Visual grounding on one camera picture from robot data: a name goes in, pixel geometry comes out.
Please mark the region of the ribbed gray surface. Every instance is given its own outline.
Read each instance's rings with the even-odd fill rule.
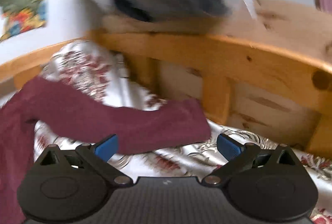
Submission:
[[[194,177],[140,178],[116,190],[94,215],[75,224],[259,224],[236,211],[219,189],[203,187]],[[309,224],[309,219],[293,224]],[[40,224],[28,221],[27,224]]]

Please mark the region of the blue flower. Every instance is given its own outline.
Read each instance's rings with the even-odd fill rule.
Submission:
[[[47,14],[46,14],[46,0],[43,0],[39,3],[38,9],[37,9],[37,13],[39,14],[39,19],[41,21],[45,21],[47,18]]]
[[[9,28],[10,36],[12,37],[14,35],[17,35],[20,33],[20,31],[21,31],[20,23],[18,21],[14,21],[12,27]]]

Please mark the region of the metal screw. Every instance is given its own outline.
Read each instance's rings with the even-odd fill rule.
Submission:
[[[207,177],[204,178],[204,181],[207,183],[207,184],[210,184],[210,185],[216,185],[218,183],[220,183],[220,178],[218,176],[215,176],[215,175],[209,175]]]
[[[114,182],[119,185],[125,185],[130,183],[130,178],[128,176],[118,176],[115,177]]]

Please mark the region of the blue gripper pad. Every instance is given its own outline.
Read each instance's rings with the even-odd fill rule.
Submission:
[[[103,161],[107,162],[117,152],[117,149],[117,136],[113,135],[95,148],[95,155],[100,157]]]
[[[242,145],[232,138],[220,134],[217,138],[217,149],[228,161],[242,153]]]

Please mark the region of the maroon garment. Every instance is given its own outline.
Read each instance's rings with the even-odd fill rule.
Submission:
[[[210,137],[195,99],[169,101],[157,111],[113,108],[71,86],[36,77],[0,109],[0,224],[24,220],[16,190],[33,163],[34,125],[38,120],[62,137],[85,142],[95,143],[116,133],[120,154],[191,144]]]

